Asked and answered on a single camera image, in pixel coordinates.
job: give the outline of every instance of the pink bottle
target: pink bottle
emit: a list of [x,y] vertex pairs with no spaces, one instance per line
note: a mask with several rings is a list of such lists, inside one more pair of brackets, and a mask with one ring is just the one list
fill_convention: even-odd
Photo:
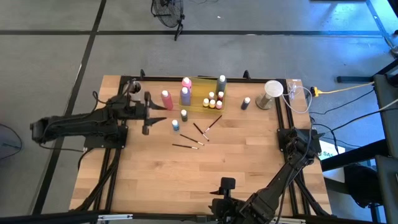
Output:
[[164,107],[166,107],[168,110],[172,110],[173,109],[173,101],[172,101],[172,96],[170,95],[169,91],[163,90],[161,97],[162,97]]
[[189,89],[189,92],[192,93],[192,81],[188,77],[185,77],[182,80],[182,87],[187,87]]

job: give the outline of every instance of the bottle cap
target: bottle cap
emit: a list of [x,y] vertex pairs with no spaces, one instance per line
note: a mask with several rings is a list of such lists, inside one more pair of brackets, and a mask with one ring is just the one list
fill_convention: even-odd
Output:
[[162,91],[162,95],[163,95],[164,97],[168,97],[169,93],[168,93],[167,90],[163,90],[163,91]]
[[188,93],[188,88],[187,87],[182,87],[182,93],[187,94]]
[[189,84],[189,78],[188,77],[185,77],[183,80],[182,80],[183,82],[185,82],[186,84]]
[[284,87],[280,82],[275,80],[269,80],[265,85],[264,89],[266,93],[271,97],[279,97],[284,92]]

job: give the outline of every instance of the fan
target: fan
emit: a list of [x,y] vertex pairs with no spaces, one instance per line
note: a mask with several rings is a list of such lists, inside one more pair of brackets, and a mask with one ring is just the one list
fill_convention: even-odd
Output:
[[182,20],[185,19],[183,14],[183,0],[152,0],[150,13],[154,17],[158,17],[163,25],[174,28],[178,25],[174,35],[174,40],[181,34],[183,25]]

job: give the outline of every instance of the gray floor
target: gray floor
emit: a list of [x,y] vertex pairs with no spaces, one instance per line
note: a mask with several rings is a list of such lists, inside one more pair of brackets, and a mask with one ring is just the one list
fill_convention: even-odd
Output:
[[[197,5],[186,0],[186,30],[377,30],[364,2],[219,0]],[[387,0],[372,0],[389,33],[398,20]],[[90,30],[100,1],[24,0],[0,2],[0,29]],[[149,14],[150,1],[108,1],[100,30],[167,30]],[[30,140],[29,123],[62,114],[78,72],[87,36],[0,35],[0,123],[13,127],[24,149],[0,160],[0,217],[30,213],[49,152]],[[183,35],[97,36],[74,113],[92,109],[91,92],[103,75],[180,75],[300,78],[305,86],[334,90],[338,75],[369,76],[392,62],[381,37],[303,37]],[[370,90],[360,88],[315,98],[311,111],[322,112]],[[377,109],[374,94],[325,116],[318,123],[335,127]],[[336,132],[351,144],[382,139],[379,115]],[[67,138],[64,147],[80,149],[82,138]],[[44,212],[68,210],[79,155],[62,152]],[[347,195],[330,192],[335,215],[370,220]]]

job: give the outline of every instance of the paint bottle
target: paint bottle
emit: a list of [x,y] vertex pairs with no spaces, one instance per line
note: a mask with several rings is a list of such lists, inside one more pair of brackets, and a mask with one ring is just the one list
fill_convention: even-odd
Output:
[[186,110],[181,110],[181,119],[183,122],[188,121],[188,114]]
[[204,106],[204,107],[209,107],[209,99],[208,99],[208,98],[205,98],[205,99],[203,100],[203,106]]
[[187,87],[182,87],[181,90],[181,104],[184,106],[190,106],[191,105],[191,94],[189,92],[189,89]]
[[192,81],[188,77],[185,77],[182,82],[182,87],[187,87],[189,89],[189,92],[192,92]]
[[209,107],[210,107],[211,109],[213,109],[214,107],[216,107],[216,101],[215,101],[215,100],[210,100]]
[[223,107],[223,102],[221,102],[220,100],[217,101],[216,108],[221,109],[222,107]]
[[172,110],[173,109],[173,101],[172,101],[172,96],[170,95],[169,91],[163,90],[161,97],[162,97],[164,107],[166,107],[168,110]]
[[213,92],[209,92],[209,100],[214,100],[214,93]]
[[246,110],[246,109],[248,108],[248,106],[249,106],[249,103],[250,103],[250,98],[249,98],[249,97],[246,97],[246,98],[243,100],[241,109],[242,109],[242,110]]
[[220,77],[217,79],[216,94],[218,95],[219,91],[225,91],[225,86],[226,86],[225,75],[220,75]]
[[224,92],[223,91],[219,91],[217,100],[223,101],[223,99],[224,99]]
[[180,125],[178,124],[177,120],[172,121],[174,131],[178,131],[180,129]]

